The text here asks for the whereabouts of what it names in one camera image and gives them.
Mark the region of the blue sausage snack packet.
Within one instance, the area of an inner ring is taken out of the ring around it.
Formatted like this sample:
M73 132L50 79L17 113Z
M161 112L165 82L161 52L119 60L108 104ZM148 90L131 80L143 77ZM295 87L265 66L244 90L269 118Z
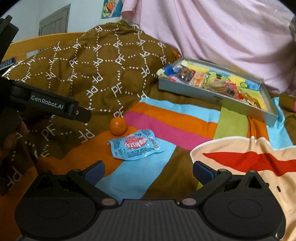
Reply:
M136 161L163 152L152 130L138 130L122 138L108 141L114 158Z

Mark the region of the dark dried fruit packet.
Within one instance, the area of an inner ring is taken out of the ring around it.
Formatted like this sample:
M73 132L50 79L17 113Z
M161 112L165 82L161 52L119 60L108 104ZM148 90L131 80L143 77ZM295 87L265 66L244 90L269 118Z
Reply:
M223 94L232 99L239 99L239 93L236 85L232 85L229 83L225 84L225 91L223 92Z

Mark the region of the clear packet of braised eggs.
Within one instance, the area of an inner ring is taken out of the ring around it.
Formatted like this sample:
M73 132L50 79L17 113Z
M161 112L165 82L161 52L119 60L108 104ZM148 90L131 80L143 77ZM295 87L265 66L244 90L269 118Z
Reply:
M196 71L185 66L179 65L173 68L173 74L169 76L170 80L179 83L188 84L194 77Z

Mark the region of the clear round cake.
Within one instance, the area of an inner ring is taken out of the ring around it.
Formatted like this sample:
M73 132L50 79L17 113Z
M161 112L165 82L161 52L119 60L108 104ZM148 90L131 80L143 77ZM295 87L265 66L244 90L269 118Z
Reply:
M224 81L206 82L203 84L203 88L212 92L223 94L225 91L225 84L226 82Z

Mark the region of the gold foil snack packet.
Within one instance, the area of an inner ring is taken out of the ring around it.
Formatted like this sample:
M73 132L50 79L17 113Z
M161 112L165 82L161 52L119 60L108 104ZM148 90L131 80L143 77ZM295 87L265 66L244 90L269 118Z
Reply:
M238 90L239 94L253 107L255 108L261 108L258 100L252 96L250 96L248 93L244 92L243 90Z

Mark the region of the orange white rice cracker pack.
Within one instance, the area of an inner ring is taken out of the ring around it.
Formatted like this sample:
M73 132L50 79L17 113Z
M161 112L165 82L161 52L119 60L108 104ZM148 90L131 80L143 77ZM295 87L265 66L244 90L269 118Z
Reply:
M189 81L189 85L201 88L204 80L206 80L207 74L203 72L195 72L192 79Z

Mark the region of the white navy sachet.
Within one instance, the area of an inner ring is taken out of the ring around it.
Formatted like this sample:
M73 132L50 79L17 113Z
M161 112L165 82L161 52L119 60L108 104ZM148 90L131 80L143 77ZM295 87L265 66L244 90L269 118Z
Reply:
M179 73L180 65L173 66L173 65L169 64L166 67L164 67L163 70L164 70L164 75L171 76L171 75Z

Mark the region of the colourful cartoon bed sheet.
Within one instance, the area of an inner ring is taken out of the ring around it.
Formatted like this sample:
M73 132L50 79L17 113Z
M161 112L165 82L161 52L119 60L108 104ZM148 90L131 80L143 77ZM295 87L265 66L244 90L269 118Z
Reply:
M200 187L192 174L196 160L235 174L254 169L283 208L283 239L295 240L295 97L277 96L273 103L278 119L267 126L194 99L143 97L119 112L127 121L127 134L152 130L162 152L133 162L112 156L112 113L102 108L93 111L87 124L57 116L28 123L29 133L17 134L17 146L1 167L1 240L20 235L15 208L39 169L65 174L98 160L106 168L98 187L120 200L186 197Z

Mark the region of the orange tangerine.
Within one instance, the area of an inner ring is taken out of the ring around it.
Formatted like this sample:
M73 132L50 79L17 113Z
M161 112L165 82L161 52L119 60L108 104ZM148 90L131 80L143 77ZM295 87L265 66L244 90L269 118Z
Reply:
M114 136L123 135L127 129L128 125L126 120L120 116L113 118L109 123L109 130Z

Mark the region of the grey door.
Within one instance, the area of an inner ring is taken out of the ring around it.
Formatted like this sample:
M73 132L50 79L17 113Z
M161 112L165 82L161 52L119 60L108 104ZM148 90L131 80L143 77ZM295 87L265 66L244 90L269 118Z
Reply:
M39 36L67 33L70 4L60 8L39 22Z

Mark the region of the grey tray with cartoon liner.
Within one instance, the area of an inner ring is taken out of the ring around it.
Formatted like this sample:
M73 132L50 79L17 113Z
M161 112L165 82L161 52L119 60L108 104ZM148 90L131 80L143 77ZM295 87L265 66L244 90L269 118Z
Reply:
M278 119L263 82L220 65L180 58L156 73L159 90L216 104L269 126Z

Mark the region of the brown PF patterned quilt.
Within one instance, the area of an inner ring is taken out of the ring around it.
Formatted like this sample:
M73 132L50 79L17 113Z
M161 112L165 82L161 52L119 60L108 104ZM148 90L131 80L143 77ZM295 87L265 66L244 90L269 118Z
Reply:
M155 75L175 61L173 48L126 22L97 26L17 64L5 78L53 92L91 111L81 123L27 113L26 136L1 162L1 195L37 169L62 174L99 160L98 136L151 89Z

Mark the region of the pink hanging curtain cloth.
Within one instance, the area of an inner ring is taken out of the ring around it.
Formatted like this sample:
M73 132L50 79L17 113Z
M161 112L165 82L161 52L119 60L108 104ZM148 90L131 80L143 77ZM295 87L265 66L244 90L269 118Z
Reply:
M295 13L280 1L124 1L121 16L184 57L295 95Z

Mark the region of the wooden bed frame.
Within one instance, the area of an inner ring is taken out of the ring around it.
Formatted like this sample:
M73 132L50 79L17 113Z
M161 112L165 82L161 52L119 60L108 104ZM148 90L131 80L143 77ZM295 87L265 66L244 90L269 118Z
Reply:
M64 42L74 38L79 38L83 34L83 32L56 33L14 42L10 44L5 56L3 57L3 61L11 58L16 58L17 62L26 60L27 54L30 52L52 47L59 41Z

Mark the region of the colourful wall poster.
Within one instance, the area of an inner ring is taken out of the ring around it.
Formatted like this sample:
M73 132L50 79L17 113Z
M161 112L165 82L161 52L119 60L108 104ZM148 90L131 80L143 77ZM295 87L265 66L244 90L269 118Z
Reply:
M101 18L119 18L123 7L122 0L104 0Z

